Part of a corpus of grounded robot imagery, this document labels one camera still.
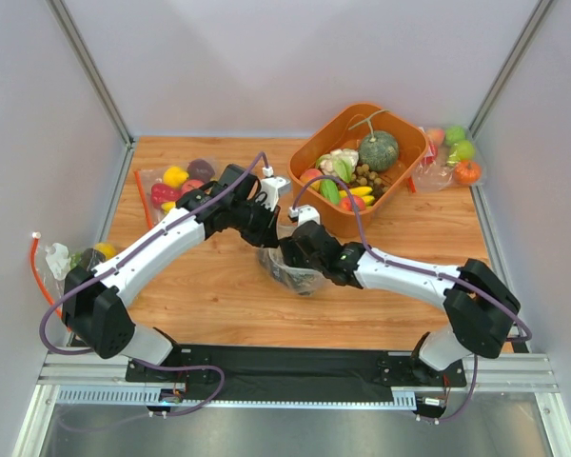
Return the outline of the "polka dot zip bag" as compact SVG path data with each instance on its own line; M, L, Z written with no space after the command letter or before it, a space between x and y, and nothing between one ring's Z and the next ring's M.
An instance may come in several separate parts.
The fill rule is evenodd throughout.
M300 248L292 241L293 226L277 225L279 246L259 248L256 259L268 276L300 296L310 296L325 285L324 276L308 267Z

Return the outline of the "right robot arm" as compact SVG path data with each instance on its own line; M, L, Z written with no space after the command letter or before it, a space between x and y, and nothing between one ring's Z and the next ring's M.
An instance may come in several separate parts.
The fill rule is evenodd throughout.
M448 324L422 337L414 363L444 371L468 355L496 359L521 305L482 261L431 265L371 248L342 244L324 226L305 222L279 242L285 264L308 268L340 287L379 289L421 300L443 310Z

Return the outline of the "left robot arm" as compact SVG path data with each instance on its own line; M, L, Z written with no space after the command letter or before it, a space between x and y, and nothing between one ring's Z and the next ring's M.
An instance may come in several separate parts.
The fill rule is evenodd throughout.
M184 193L173 209L130 247L98 266L73 268L65 283L63 323L96 355L124 355L160 366L175 343L133 322L130 306L144 287L190 249L225 229L256 248L278 246L279 199L288 179L231 164L221 177Z

